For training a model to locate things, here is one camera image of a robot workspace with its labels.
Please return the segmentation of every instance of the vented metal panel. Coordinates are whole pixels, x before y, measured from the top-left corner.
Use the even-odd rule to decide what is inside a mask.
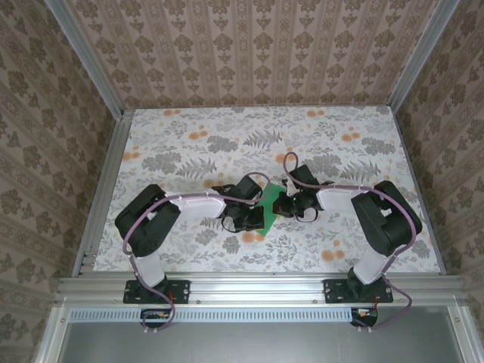
[[[139,322],[140,308],[74,308],[70,323]],[[351,321],[350,308],[178,308],[175,322],[323,322]]]

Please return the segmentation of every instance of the beige wallpaper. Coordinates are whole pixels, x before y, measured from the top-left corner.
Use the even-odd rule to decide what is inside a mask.
[[[437,0],[68,0],[124,107],[384,104]]]
[[[0,1],[0,361],[30,361],[113,120],[43,1]]]
[[[461,0],[397,113],[445,264],[484,322],[484,2]]]

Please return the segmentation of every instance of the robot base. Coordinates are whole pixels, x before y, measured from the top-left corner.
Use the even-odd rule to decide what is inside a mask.
[[[188,304],[190,297],[189,280],[167,280],[165,278],[165,280],[153,288],[164,293],[174,304]],[[129,280],[126,282],[123,303],[168,305],[161,297],[146,290],[138,280]]]
[[[382,278],[369,285],[347,278],[331,279],[324,280],[323,286],[327,304],[393,302],[392,289]]]

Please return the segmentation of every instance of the floral table surface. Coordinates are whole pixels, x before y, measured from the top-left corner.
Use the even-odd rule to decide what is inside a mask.
[[[424,220],[400,137],[388,107],[233,107],[136,110],[116,180],[95,271],[130,271],[114,225],[147,185],[205,191],[261,171],[275,183],[295,151],[320,182],[394,182]],[[256,179],[264,186],[262,179]],[[232,234],[218,219],[176,225],[163,243],[166,271],[347,271],[367,247],[354,215],[322,212],[314,223],[278,217],[266,237]],[[439,271],[428,226],[393,271]]]

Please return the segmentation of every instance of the green cloth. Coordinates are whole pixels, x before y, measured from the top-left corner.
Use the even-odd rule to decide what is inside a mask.
[[[264,188],[264,191],[262,192],[262,195],[265,195],[267,190],[268,190],[268,186],[266,185]],[[272,212],[272,204],[274,204],[274,202],[279,198],[279,193],[282,191],[285,192],[286,190],[280,185],[273,184],[271,193],[264,200],[261,200],[256,204],[257,206],[264,207],[264,228],[258,229],[256,231],[257,233],[261,234],[264,237],[267,235],[267,233],[269,232],[269,229],[271,229],[271,226],[278,218],[278,216]]]

